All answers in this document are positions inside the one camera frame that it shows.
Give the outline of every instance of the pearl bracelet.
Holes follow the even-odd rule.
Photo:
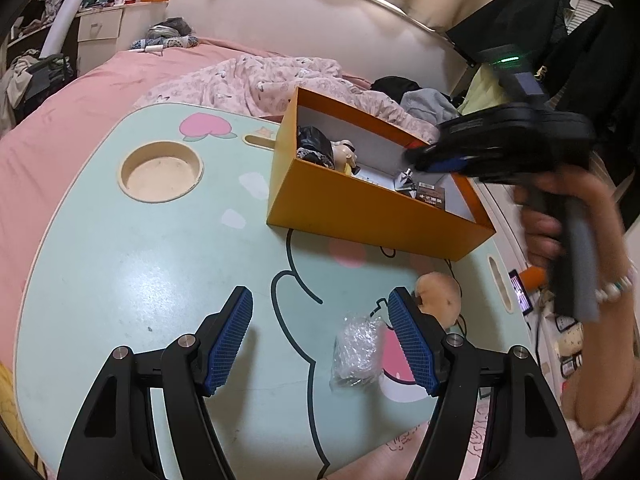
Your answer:
[[[626,276],[618,279],[613,283],[606,283],[604,288],[596,289],[596,300],[598,303],[617,301],[623,292],[628,292],[634,288],[636,277],[638,276],[638,270],[635,264],[629,260],[631,266],[629,267]]]

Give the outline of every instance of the metal screw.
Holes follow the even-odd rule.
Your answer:
[[[464,342],[465,342],[465,339],[460,334],[456,334],[456,333],[447,334],[447,343],[450,344],[451,346],[462,346]]]
[[[196,336],[194,336],[193,334],[181,335],[178,339],[178,345],[180,345],[182,348],[189,348],[190,346],[193,346],[195,342]]]
[[[129,353],[129,349],[126,346],[118,346],[111,355],[114,359],[124,359]]]
[[[513,347],[513,355],[518,359],[526,359],[529,357],[529,350],[524,348],[524,346],[517,345]]]

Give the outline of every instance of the dresser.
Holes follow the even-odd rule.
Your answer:
[[[149,27],[166,19],[167,2],[140,2],[107,7],[80,15],[78,29],[78,76],[102,65],[134,41],[146,36]]]

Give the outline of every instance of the hand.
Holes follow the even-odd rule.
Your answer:
[[[627,274],[630,263],[626,256],[622,219],[606,184],[576,166],[563,166],[558,173],[537,175],[533,184],[546,192],[571,195],[583,200],[589,212],[603,282],[614,282]],[[516,203],[526,203],[527,191],[516,186],[513,198]],[[550,261],[564,250],[554,239],[562,231],[560,222],[527,206],[522,208],[521,221],[527,243],[527,258],[533,265],[546,269]]]

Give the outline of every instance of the bubble wrap package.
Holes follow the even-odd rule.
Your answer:
[[[385,322],[370,317],[346,317],[335,338],[332,385],[369,384],[382,373]]]

